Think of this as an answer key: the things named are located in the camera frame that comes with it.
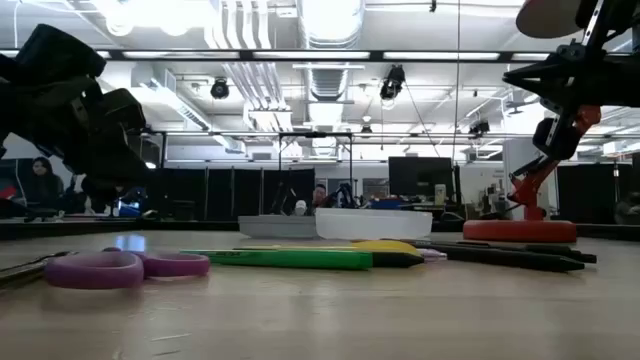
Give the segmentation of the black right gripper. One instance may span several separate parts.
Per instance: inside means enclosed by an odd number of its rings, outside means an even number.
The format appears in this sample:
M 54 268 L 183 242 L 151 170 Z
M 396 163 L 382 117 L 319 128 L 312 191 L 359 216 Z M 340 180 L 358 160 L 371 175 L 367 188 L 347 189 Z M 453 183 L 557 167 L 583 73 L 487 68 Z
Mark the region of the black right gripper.
M 640 0 L 604 0 L 599 14 L 599 54 L 570 58 L 558 53 L 506 72 L 503 81 L 559 107 L 640 107 L 640 55 L 608 55 L 610 40 L 640 25 Z

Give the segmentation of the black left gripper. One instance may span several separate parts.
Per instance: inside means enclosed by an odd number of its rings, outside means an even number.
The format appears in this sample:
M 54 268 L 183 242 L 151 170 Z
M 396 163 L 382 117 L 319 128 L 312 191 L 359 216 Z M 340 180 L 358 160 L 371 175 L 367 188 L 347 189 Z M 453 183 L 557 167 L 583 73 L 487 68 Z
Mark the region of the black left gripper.
M 89 64 L 0 64 L 0 159 L 17 135 L 63 159 L 91 198 L 115 200 L 149 179 L 127 132 L 146 124 L 126 89 L 103 92 L 102 68 Z

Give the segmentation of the purple handled scissors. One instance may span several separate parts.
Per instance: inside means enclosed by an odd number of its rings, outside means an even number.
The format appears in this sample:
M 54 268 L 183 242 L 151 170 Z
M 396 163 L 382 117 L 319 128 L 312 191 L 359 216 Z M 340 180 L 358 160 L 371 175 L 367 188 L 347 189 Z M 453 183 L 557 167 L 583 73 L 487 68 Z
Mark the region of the purple handled scissors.
M 116 247 L 91 253 L 63 251 L 0 269 L 0 289 L 40 277 L 66 289 L 126 289 L 147 278 L 205 276 L 209 268 L 209 258 L 200 254 L 149 255 Z

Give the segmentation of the black pen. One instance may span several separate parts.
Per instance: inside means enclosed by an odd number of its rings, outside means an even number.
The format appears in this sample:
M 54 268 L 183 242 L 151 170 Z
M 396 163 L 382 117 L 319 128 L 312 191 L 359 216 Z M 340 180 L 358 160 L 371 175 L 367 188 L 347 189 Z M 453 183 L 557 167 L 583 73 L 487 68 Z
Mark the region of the black pen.
M 511 252 L 530 252 L 544 255 L 556 255 L 569 258 L 578 262 L 595 264 L 597 256 L 594 254 L 583 253 L 579 250 L 572 249 L 567 246 L 555 245 L 524 245 L 524 246 L 501 246 L 491 245 L 488 243 L 478 242 L 432 242 L 426 240 L 391 240 L 386 239 L 390 245 L 400 246 L 406 244 L 416 249 L 433 249 L 443 253 L 449 253 L 454 250 L 500 250 Z
M 571 272 L 585 269 L 583 262 L 560 255 L 521 250 L 500 250 L 486 247 L 430 245 L 443 252 L 449 260 L 515 267 L 545 272 Z

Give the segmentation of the green marker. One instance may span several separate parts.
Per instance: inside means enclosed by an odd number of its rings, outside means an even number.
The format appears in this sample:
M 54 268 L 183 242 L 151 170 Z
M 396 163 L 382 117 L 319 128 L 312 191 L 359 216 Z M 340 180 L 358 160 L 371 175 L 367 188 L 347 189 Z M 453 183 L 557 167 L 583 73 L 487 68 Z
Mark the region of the green marker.
M 300 269 L 367 270 L 373 267 L 369 252 L 333 250 L 182 250 L 209 258 L 212 264 Z

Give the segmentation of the clear plastic supply box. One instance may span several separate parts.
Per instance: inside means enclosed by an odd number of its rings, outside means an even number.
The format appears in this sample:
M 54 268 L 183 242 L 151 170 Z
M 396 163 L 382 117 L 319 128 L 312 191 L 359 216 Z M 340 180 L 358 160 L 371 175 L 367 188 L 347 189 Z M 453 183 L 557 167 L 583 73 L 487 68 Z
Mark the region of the clear plastic supply box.
M 324 239 L 422 239 L 430 235 L 429 212 L 377 209 L 321 208 L 315 213 L 316 230 Z

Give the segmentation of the blue glowing device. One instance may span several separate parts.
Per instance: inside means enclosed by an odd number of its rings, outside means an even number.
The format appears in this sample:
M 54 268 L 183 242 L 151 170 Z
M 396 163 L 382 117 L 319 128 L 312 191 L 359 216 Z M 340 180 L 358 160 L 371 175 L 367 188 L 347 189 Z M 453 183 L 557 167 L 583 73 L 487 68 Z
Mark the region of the blue glowing device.
M 146 202 L 146 190 L 133 187 L 119 198 L 117 209 L 120 217 L 139 217 Z

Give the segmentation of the black partition screen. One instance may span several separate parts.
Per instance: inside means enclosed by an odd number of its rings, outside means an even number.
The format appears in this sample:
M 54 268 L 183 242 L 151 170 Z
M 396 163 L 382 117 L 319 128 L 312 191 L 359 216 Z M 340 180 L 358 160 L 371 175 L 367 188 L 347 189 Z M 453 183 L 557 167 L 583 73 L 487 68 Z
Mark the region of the black partition screen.
M 234 221 L 289 214 L 312 198 L 315 185 L 313 169 L 160 169 L 144 206 L 178 221 Z

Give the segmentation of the red desk lamp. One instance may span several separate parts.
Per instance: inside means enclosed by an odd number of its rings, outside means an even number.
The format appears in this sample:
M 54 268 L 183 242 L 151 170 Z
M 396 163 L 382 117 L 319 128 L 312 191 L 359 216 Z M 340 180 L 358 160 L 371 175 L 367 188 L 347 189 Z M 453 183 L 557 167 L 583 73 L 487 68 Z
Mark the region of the red desk lamp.
M 544 15 L 558 15 L 569 0 L 527 0 L 517 17 L 519 30 L 530 36 L 540 34 L 533 26 Z M 604 0 L 575 0 L 569 14 L 576 26 L 584 30 L 580 42 L 558 47 L 555 53 L 570 58 L 599 54 L 599 14 Z M 601 119 L 600 105 L 559 107 L 541 99 L 548 110 L 556 113 L 537 126 L 532 138 L 534 146 L 558 164 L 573 156 L 582 136 Z M 463 235 L 470 240 L 565 243 L 577 238 L 576 225 L 567 221 L 529 220 L 469 220 Z

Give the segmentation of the black monitor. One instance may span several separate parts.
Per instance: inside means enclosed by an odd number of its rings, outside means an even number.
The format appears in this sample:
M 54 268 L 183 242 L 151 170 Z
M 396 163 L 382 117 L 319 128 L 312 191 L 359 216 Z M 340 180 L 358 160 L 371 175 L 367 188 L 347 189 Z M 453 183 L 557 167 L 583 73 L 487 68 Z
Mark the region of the black monitor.
M 435 186 L 444 184 L 446 196 L 453 196 L 453 165 L 450 158 L 390 157 L 388 176 L 392 195 L 433 196 Z

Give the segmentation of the black overhead crossbar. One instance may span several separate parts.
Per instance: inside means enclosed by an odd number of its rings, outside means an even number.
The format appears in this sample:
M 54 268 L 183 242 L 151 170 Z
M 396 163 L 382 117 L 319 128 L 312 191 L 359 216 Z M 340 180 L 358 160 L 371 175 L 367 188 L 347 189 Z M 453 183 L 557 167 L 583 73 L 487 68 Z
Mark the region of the black overhead crossbar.
M 353 50 L 211 50 L 99 49 L 109 61 L 186 62 L 375 62 L 375 63 L 533 63 L 546 52 L 512 51 L 353 51 Z

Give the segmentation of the yellow highlighter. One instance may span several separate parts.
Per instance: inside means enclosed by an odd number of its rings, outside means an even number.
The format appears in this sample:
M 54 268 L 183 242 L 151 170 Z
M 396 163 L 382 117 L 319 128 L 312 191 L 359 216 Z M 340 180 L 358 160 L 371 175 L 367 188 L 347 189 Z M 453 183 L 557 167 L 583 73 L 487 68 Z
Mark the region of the yellow highlighter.
M 306 245 L 260 245 L 260 246 L 243 246 L 239 250 L 309 250 L 309 251 L 368 251 L 368 252 L 393 252 L 406 253 L 410 255 L 420 256 L 420 251 L 402 241 L 396 240 L 363 240 L 351 242 L 349 245 L 322 245 L 322 246 L 306 246 Z

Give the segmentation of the black metal stand frame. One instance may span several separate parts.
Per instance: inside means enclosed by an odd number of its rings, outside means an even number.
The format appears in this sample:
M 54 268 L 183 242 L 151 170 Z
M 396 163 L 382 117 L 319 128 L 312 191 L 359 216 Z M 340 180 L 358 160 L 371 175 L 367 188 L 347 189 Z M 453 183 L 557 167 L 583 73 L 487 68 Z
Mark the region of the black metal stand frame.
M 289 195 L 292 196 L 297 196 L 297 192 L 295 192 L 295 186 L 296 186 L 296 181 L 294 179 L 294 187 L 291 187 L 291 168 L 289 168 L 286 172 L 283 173 L 282 171 L 282 152 L 283 149 L 285 147 L 288 147 L 290 145 L 289 142 L 287 142 L 285 144 L 285 146 L 283 147 L 283 140 L 285 138 L 291 138 L 292 142 L 295 142 L 295 140 L 299 137 L 302 138 L 306 138 L 306 139 L 328 139 L 328 138 L 333 138 L 334 140 L 336 140 L 336 144 L 338 144 L 338 139 L 339 138 L 344 138 L 348 140 L 348 151 L 350 153 L 352 153 L 353 151 L 353 134 L 349 133 L 349 132 L 319 132 L 319 131 L 311 131 L 311 132 L 280 132 L 277 134 L 278 135 L 278 177 L 279 177 L 279 184 L 278 184 L 278 190 L 274 196 L 272 205 L 282 205 L 284 204 L 284 202 L 287 201 L 287 198 Z M 302 170 L 304 171 L 314 171 L 314 177 L 313 179 L 309 178 L 309 186 L 307 186 L 306 182 L 303 186 L 303 191 L 301 192 L 301 194 L 303 195 L 303 200 L 306 199 L 306 195 L 311 194 L 312 191 L 315 191 L 316 189 L 316 185 L 318 184 L 315 180 L 317 180 L 315 178 L 315 169 L 306 169 L 306 170 Z M 353 161 L 350 158 L 349 159 L 349 183 L 350 186 L 352 186 L 353 184 Z

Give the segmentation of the silver ventilation duct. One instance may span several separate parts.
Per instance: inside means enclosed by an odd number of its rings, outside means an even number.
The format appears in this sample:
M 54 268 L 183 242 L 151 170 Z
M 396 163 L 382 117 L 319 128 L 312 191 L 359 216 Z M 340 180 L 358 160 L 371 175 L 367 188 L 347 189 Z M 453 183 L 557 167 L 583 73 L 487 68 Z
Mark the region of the silver ventilation duct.
M 364 21 L 365 0 L 297 0 L 302 45 L 313 50 L 354 50 Z M 306 71 L 308 119 L 315 130 L 337 132 L 342 122 L 349 71 L 339 68 Z

